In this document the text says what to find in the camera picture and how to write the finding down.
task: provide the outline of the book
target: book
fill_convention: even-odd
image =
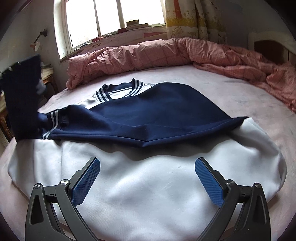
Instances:
[[[134,25],[134,26],[129,26],[129,27],[126,27],[126,30],[132,30],[132,29],[137,29],[137,28],[146,28],[146,27],[149,27],[149,24],[148,23],[143,23],[143,24],[137,24],[137,25]]]
[[[138,24],[139,24],[138,19],[126,22],[127,27],[132,26],[132,25],[138,25]]]

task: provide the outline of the navy blue fabric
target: navy blue fabric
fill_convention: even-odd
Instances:
[[[48,139],[108,140],[138,147],[224,134],[246,118],[230,118],[197,90],[178,83],[160,83],[139,95],[110,100],[90,110],[69,105],[57,113],[57,128]],[[43,122],[37,138],[54,126],[52,116],[39,114]]]
[[[3,73],[0,86],[5,94],[9,121],[16,141],[33,139],[37,134],[37,87],[40,77],[39,55],[15,63]]]
[[[129,83],[121,83],[120,85],[103,85],[103,88],[105,88],[105,90],[109,93],[116,92],[116,91],[120,91],[122,89],[127,89],[127,88],[133,87],[134,81],[135,81],[135,79],[133,79]]]

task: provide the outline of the blue gripper pad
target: blue gripper pad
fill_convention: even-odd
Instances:
[[[80,180],[76,183],[72,189],[71,202],[73,206],[77,206],[83,203],[86,195],[88,194],[91,186],[93,185],[96,177],[100,172],[100,161],[96,158],[93,163],[88,167],[85,173],[82,175]]]
[[[200,158],[195,161],[195,172],[212,202],[221,207],[224,203],[223,190]]]

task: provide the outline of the bed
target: bed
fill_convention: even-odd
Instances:
[[[272,240],[277,240],[296,212],[296,114],[263,89],[244,80],[228,78],[196,69],[192,65],[158,67],[99,77],[74,90],[66,89],[54,95],[39,111],[47,113],[69,104],[77,104],[90,97],[103,84],[130,82],[136,78],[146,83],[163,81],[187,84],[200,91],[231,117],[249,116],[263,128],[280,147],[287,163],[287,177],[283,188],[268,203]],[[25,238],[27,197],[12,183],[7,173],[8,163],[15,149],[13,139],[0,159],[0,211],[20,240]]]

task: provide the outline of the window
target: window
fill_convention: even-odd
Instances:
[[[64,0],[63,23],[68,52],[96,37],[143,23],[165,23],[164,0]]]

